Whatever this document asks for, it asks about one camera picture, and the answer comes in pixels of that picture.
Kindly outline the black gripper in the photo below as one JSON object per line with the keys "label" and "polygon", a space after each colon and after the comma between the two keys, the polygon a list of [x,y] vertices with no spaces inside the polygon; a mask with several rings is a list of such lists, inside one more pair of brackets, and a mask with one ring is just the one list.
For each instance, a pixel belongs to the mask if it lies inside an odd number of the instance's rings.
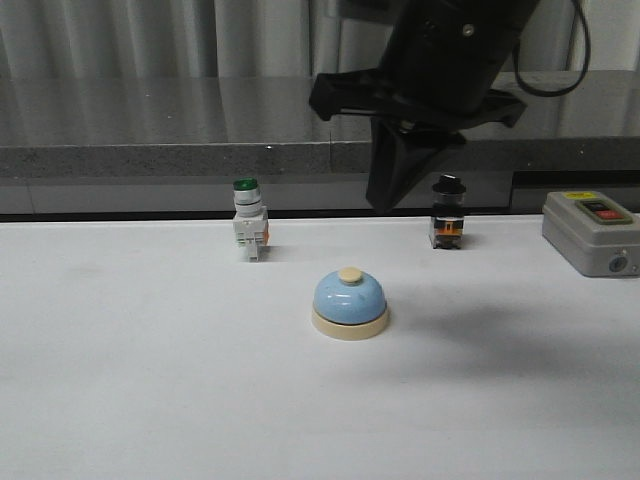
{"label": "black gripper", "polygon": [[366,199],[377,213],[390,212],[466,145],[449,131],[517,123],[525,104],[492,85],[537,6],[409,1],[377,67],[317,75],[309,105],[322,120],[372,116]]}

